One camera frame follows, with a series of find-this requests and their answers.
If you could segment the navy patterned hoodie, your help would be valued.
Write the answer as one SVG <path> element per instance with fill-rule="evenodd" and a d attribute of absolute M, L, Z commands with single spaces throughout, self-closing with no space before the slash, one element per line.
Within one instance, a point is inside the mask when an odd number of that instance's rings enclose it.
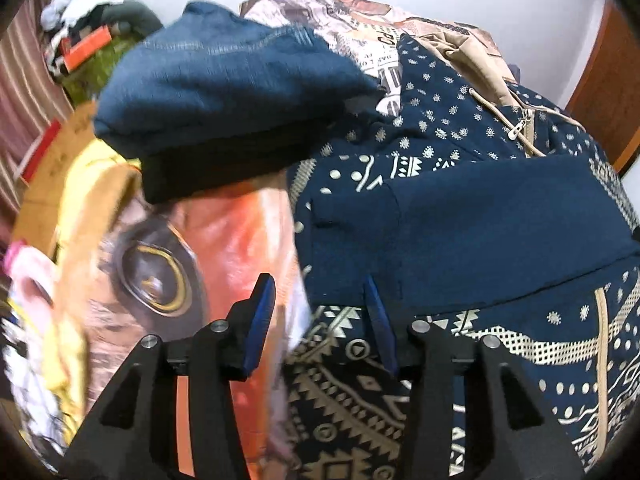
<path fill-rule="evenodd" d="M 586 129 L 511 84 L 485 98 L 401 36 L 400 107 L 331 127 L 288 172 L 312 318 L 284 377 L 301 479 L 398 475 L 412 383 L 383 366 L 368 285 L 392 320 L 494 336 L 585 469 L 639 402 L 639 220 Z"/>

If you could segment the clutter pile of clothes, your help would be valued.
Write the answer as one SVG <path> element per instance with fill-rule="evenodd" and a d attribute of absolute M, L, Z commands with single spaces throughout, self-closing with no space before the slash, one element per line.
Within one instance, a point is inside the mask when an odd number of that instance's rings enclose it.
<path fill-rule="evenodd" d="M 163 28 L 143 2 L 52 2 L 40 14 L 43 59 L 53 80 L 77 106 L 95 99 L 122 57 Z"/>

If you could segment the printed bed cover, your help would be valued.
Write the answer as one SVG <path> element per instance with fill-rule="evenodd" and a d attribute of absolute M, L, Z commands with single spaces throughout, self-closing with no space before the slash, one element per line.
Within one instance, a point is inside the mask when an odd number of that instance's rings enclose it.
<path fill-rule="evenodd" d="M 474 25 L 418 18 L 367 0 L 250 0 L 241 13 L 269 26 L 312 28 L 336 52 L 380 78 L 386 89 L 381 110 L 399 106 L 399 63 L 395 42 L 409 34 L 487 93 L 511 72 L 492 37 Z M 276 308 L 262 360 L 247 382 L 232 389 L 248 470 L 254 479 L 283 479 L 298 468 L 288 437 L 288 409 L 281 362 L 309 322 L 294 237 L 302 229 L 292 205 L 309 179 L 311 163 L 288 180 L 283 172 L 216 188 L 162 206 L 145 199 L 126 214 L 117 235 L 110 282 L 118 302 L 142 334 L 166 340 L 193 335 L 225 316 L 245 298 L 262 272 L 277 283 Z"/>

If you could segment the black folded garment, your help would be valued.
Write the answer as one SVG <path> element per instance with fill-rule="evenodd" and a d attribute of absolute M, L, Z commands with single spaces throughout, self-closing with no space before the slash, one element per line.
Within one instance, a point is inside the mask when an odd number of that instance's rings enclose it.
<path fill-rule="evenodd" d="M 345 115 L 343 105 L 320 108 L 276 128 L 141 156 L 144 199 L 181 200 L 288 168 L 319 151 L 329 141 L 330 127 Z"/>

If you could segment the yellow cloth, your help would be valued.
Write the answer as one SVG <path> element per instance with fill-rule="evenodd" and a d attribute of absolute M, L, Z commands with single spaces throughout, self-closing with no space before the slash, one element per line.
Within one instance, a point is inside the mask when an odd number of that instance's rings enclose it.
<path fill-rule="evenodd" d="M 66 176 L 58 214 L 58 260 L 47 274 L 50 301 L 30 317 L 29 363 L 46 399 L 41 424 L 65 448 L 106 383 L 142 334 L 115 297 L 112 255 L 138 201 L 140 164 L 91 141 Z"/>

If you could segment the folded blue denim jeans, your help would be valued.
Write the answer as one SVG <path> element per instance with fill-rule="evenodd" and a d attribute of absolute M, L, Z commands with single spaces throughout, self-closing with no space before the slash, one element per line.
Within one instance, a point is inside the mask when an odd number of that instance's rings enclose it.
<path fill-rule="evenodd" d="M 379 95 L 375 78 L 312 29 L 192 1 L 116 65 L 94 132 L 127 158 L 194 146 L 299 158 L 347 107 Z"/>

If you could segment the wooden door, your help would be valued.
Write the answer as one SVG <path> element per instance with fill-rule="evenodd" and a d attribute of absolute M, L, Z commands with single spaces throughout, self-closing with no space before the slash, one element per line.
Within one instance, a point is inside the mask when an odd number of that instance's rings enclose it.
<path fill-rule="evenodd" d="M 623 13 L 605 3 L 598 36 L 567 104 L 622 174 L 639 153 L 639 39 Z"/>

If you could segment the striped curtain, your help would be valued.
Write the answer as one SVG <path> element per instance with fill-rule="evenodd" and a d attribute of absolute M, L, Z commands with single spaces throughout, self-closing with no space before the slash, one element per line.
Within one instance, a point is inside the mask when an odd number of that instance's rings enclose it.
<path fill-rule="evenodd" d="M 6 244 L 21 206 L 18 168 L 53 119 L 72 112 L 43 61 L 40 13 L 51 0 L 23 0 L 1 34 L 1 241 Z"/>

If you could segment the orange box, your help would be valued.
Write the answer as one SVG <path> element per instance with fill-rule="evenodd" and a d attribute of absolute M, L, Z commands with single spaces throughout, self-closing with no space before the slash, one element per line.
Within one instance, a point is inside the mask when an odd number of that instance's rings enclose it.
<path fill-rule="evenodd" d="M 89 32 L 76 44 L 72 44 L 70 37 L 61 40 L 63 62 L 68 72 L 73 72 L 77 67 L 91 58 L 96 51 L 107 46 L 112 41 L 110 28 L 107 25 L 100 26 L 93 32 Z"/>

